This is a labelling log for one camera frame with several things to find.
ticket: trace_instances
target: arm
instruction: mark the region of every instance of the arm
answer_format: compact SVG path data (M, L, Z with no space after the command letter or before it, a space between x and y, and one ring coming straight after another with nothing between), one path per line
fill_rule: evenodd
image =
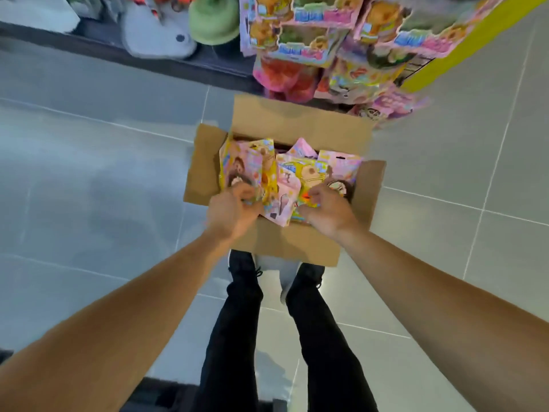
M346 249L389 309L477 411L549 410L549 324L359 226L324 185L299 211Z
M0 410L118 411L181 322L210 270L257 219L243 183L215 196L205 232L48 331L0 367Z

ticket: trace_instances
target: green bowl-shaped object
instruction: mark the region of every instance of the green bowl-shaped object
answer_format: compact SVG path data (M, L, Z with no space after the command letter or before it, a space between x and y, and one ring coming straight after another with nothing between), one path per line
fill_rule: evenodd
M216 46L236 38L238 0L194 0L189 6L190 36L197 42Z

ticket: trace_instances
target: person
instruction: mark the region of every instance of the person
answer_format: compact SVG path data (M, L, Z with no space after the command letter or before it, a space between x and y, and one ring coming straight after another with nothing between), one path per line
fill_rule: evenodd
M204 233L166 260L48 331L0 367L2 411L118 411L161 353L198 289L261 203L244 183L212 197ZM549 410L549 324L448 275L361 227L325 185L312 226L357 263L383 301L477 411ZM211 335L194 410L257 410L253 352L261 303L258 268L230 252L233 282ZM309 410L375 411L375 400L302 264L283 298L309 367Z

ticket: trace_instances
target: black pants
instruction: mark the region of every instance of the black pants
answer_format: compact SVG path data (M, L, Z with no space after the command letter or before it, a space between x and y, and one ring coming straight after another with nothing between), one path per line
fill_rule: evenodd
M258 409L254 353L263 292L251 278L232 282L227 293L206 350L193 412ZM314 284L293 290L287 305L309 368L309 411L377 411L362 367Z

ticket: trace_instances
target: person's left arm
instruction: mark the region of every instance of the person's left arm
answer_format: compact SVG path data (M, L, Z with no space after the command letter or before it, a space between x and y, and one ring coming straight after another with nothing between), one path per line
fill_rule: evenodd
M86 306L0 367L0 410L118 411L168 343L198 289L261 203L240 183L210 200L188 246Z

